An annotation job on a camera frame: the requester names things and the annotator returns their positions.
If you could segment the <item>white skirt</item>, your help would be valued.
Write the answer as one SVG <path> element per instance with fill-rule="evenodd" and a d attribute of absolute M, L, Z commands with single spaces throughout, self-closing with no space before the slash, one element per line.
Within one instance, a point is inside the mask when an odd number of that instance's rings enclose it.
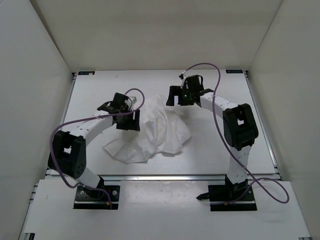
<path fill-rule="evenodd" d="M 112 130 L 103 149 L 124 164 L 145 163 L 159 153 L 169 157 L 179 154 L 192 136 L 181 117 L 166 106 L 162 94 L 145 100 L 139 126 L 140 131 Z"/>

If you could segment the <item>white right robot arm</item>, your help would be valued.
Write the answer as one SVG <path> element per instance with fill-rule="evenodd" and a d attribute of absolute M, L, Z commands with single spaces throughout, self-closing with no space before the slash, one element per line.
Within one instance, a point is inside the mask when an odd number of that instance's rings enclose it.
<path fill-rule="evenodd" d="M 242 195 L 242 188 L 247 181 L 249 153 L 258 137 L 258 127 L 249 104 L 236 104 L 220 96 L 216 96 L 210 88 L 205 89 L 201 75 L 185 76 L 181 74 L 181 85 L 169 88 L 167 106 L 193 106 L 209 110 L 214 117 L 222 119 L 223 137 L 227 149 L 230 150 L 230 163 L 226 174 L 227 182 L 224 195 L 229 200 L 236 200 Z"/>

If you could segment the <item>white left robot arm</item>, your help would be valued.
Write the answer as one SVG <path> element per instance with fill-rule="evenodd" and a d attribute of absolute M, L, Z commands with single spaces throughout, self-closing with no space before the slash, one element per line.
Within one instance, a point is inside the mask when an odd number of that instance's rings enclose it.
<path fill-rule="evenodd" d="M 103 131 L 140 131 L 140 109 L 137 98 L 115 93 L 112 100 L 99 106 L 92 116 L 65 122 L 49 140 L 48 167 L 60 175 L 71 189 L 82 186 L 93 199 L 104 195 L 104 180 L 87 167 L 87 147 Z"/>

